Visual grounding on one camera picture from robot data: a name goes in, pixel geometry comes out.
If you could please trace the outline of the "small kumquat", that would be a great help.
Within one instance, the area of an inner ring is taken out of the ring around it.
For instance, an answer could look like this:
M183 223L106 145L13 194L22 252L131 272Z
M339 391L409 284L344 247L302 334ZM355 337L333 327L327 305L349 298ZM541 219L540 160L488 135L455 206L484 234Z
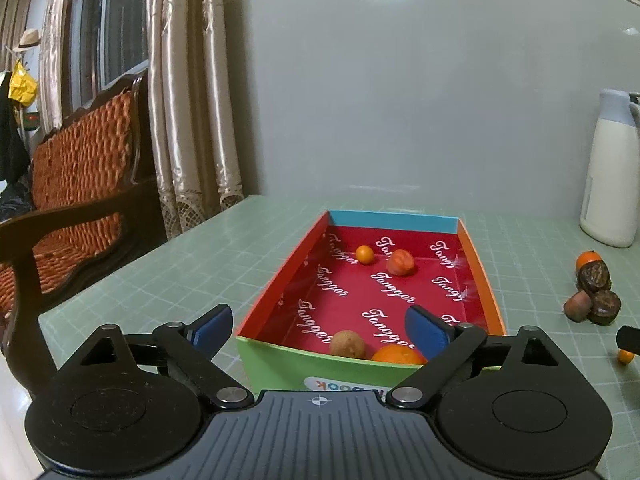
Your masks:
M367 245L358 246L355 252L355 257L359 263L364 264L365 266L374 263L375 260L373 249Z
M617 361L620 362L620 364L628 365L634 360L635 356L636 355L630 351L620 349L617 352Z

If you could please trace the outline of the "dark mangosteen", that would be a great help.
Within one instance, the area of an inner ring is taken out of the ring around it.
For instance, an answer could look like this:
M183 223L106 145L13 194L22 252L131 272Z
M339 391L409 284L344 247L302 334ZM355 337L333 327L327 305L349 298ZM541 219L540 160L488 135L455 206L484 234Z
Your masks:
M588 320L591 323L609 326L620 313L622 300L611 289L603 289L596 292L591 298L591 309Z
M603 260L585 263L577 273L577 286L592 296L612 286L611 274Z

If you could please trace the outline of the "large front orange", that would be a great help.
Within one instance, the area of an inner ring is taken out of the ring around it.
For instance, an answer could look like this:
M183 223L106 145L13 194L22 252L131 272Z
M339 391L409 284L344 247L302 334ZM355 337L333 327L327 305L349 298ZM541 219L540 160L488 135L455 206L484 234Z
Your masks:
M402 365L423 365L426 359L420 352L400 344L386 344L373 353L371 360Z

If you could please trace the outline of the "dark red round fruit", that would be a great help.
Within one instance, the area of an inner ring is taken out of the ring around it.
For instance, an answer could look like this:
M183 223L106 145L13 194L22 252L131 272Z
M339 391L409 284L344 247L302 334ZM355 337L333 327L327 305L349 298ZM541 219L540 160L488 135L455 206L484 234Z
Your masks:
M563 311L571 321L581 323L588 318L591 308L591 297L581 289L565 301Z

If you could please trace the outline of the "red strawberry-like fruit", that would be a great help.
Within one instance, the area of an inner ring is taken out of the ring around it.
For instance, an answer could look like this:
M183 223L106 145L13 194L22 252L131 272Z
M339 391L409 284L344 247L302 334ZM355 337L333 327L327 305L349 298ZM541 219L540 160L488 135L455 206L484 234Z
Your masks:
M414 259L405 249L396 249L390 254L386 262L386 270L395 276L405 276L414 269Z

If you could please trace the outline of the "brown kiwi fruit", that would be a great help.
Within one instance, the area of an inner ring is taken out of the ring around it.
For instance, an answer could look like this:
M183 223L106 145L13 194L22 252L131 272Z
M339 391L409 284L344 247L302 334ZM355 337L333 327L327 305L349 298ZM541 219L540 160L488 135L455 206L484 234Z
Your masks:
M353 330L340 330L332 336L329 352L331 356L363 359L367 353L367 346L364 340Z

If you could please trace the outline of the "green grid table mat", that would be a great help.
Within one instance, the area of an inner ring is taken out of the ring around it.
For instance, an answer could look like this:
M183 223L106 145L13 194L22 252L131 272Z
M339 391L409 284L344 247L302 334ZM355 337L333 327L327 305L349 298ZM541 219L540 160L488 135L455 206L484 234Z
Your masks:
M253 196L163 244L41 315L56 364L105 323L149 333L189 322L224 302L242 318L324 209L324 203ZM639 251L616 249L567 219L465 211L462 221L480 255L509 332L543 328L610 408L614 429L600 471L609 479L639 474L639 367L617 361L616 325L574 323L562 311L575 289L575 261L597 252L623 307L617 325L639 323Z

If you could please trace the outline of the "colourful cardboard box tray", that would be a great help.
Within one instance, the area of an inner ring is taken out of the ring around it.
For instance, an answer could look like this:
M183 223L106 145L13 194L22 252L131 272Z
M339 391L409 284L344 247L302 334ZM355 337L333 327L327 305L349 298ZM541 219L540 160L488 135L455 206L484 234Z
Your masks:
M374 263L357 261L367 245ZM396 249L413 256L405 276L386 270ZM457 217L334 209L302 238L247 313L238 348L254 391L386 393L416 365L371 360L386 344L416 350L405 330L411 306L450 326L472 323L489 335L506 332L488 277ZM340 330L366 343L363 359L331 356Z

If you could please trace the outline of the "white thermos jug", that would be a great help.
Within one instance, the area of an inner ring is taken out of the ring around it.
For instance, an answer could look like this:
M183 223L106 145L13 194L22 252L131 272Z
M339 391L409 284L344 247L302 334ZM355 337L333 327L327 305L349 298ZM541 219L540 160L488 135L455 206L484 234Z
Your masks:
M600 91L579 225L605 245L634 244L639 227L639 105L627 92Z

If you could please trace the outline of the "wooden sofa orange cushions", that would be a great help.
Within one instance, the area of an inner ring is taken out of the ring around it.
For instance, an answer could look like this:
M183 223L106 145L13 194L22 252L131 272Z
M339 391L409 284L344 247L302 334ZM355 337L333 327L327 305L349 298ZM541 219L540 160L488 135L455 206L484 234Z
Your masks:
M167 240L149 77L127 74L48 133L32 159L34 210L1 225L1 353L34 396L56 372L39 319Z

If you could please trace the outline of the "beige satin curtain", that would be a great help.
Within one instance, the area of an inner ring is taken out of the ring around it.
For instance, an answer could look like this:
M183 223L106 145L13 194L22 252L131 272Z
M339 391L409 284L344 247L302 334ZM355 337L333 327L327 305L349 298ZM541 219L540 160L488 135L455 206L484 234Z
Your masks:
M70 0L47 0L40 32L40 119L60 128L70 104ZM224 0L146 0L149 112L166 235L243 198L227 61Z

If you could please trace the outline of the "dark hanging jacket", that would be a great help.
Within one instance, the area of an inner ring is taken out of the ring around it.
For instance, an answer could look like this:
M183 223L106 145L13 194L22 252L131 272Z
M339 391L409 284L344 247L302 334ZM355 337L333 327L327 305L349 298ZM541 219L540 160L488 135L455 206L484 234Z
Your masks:
M26 174L30 159L18 134L14 101L9 98L11 75L3 73L0 94L0 179L15 184Z

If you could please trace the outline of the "yellow bag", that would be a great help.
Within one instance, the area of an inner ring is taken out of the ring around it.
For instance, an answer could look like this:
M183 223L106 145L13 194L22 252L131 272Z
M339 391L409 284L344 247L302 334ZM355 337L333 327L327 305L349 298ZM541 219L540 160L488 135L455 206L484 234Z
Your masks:
M38 84L21 61L16 61L9 83L8 97L22 107L30 107L37 97Z

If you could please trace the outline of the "straw hat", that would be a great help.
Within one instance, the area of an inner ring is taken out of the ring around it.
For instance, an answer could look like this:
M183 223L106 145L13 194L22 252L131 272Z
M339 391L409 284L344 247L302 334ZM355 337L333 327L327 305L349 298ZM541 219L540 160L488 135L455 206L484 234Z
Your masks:
M36 28L25 29L22 33L20 40L14 46L13 51L15 53L22 53L27 50L33 49L40 45L40 31Z

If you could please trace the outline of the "window with dark frame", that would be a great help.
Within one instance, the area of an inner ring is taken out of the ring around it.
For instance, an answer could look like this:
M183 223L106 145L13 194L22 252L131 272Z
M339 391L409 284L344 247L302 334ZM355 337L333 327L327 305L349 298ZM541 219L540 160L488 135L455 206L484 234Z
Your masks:
M70 104L149 65L146 0L70 0Z

